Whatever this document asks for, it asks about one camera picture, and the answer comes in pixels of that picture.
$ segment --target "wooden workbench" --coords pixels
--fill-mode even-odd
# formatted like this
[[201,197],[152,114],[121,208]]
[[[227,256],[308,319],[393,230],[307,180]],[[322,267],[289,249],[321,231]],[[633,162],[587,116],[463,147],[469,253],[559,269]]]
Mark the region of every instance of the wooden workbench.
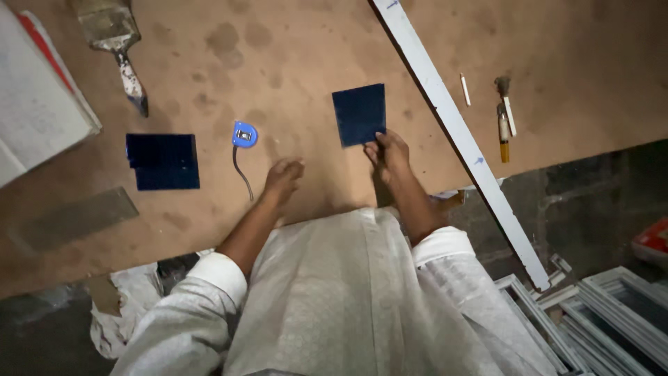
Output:
[[[232,166],[233,121],[260,142],[239,153],[256,193],[272,161],[307,170],[288,221],[373,205],[370,164],[342,150],[331,93],[385,83],[387,125],[411,147],[430,193],[470,184],[366,0],[142,0],[130,58],[150,117],[126,100],[110,54],[88,49],[65,0],[8,0],[44,24],[104,132],[0,190],[0,297],[215,246],[249,206]],[[668,136],[668,3],[663,0],[402,1],[497,177]],[[466,75],[466,108],[459,73]],[[512,76],[518,137],[502,165],[494,79]],[[201,189],[137,192],[127,132],[196,135]],[[123,186],[140,217],[38,257],[5,230]]]

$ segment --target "red object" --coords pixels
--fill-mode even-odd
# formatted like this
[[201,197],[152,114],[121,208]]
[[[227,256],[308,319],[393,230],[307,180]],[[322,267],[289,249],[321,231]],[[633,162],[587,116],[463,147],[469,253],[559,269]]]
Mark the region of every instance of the red object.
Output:
[[668,217],[661,218],[633,239],[633,242],[668,254]]
[[53,58],[53,54],[51,53],[51,50],[49,49],[49,46],[46,44],[46,41],[44,41],[44,38],[42,38],[41,34],[37,31],[35,26],[33,25],[33,22],[30,20],[30,18],[17,14],[16,17],[19,19],[19,22],[21,22],[21,25],[23,28],[28,32],[28,35],[30,35],[30,38],[35,42],[35,45],[39,48],[39,50],[44,54],[44,57],[46,60],[49,61],[51,64],[51,67],[53,67],[53,70],[55,70],[55,73],[58,74],[61,80],[65,83],[69,91],[74,94],[74,90],[72,90],[72,87],[69,85],[69,82],[65,78],[65,74],[63,74],[63,70],[60,69],[60,66],[58,63],[55,61]]

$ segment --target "forearm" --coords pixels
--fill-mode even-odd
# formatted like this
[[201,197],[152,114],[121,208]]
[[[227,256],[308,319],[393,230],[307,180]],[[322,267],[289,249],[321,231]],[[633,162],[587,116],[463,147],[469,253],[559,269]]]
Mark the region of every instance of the forearm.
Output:
[[255,258],[262,250],[279,217],[276,197],[262,194],[257,203],[216,248],[216,252],[232,259],[244,274],[250,274]]
[[402,175],[401,179],[393,179],[389,190],[399,209],[408,239],[411,245],[415,246],[434,230],[447,225],[447,221],[438,212],[412,171]]

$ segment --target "dark blue square panel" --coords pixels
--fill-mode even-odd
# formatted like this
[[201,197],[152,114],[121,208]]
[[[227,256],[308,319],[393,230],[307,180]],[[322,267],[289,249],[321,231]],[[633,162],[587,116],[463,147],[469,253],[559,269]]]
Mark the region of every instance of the dark blue square panel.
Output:
[[385,84],[332,93],[341,145],[349,147],[375,140],[385,133]]
[[200,187],[193,134],[127,134],[126,154],[139,191]]

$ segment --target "shirt cuff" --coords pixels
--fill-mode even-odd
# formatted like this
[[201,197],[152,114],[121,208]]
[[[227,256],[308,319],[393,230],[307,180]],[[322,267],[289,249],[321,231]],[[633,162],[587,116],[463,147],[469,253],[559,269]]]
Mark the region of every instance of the shirt cuff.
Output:
[[225,291],[237,307],[241,307],[246,297],[246,277],[237,264],[224,254],[213,252],[201,257],[188,277],[200,278]]
[[437,229],[413,247],[413,262],[416,267],[423,266],[429,261],[458,254],[476,255],[466,232],[448,226]]

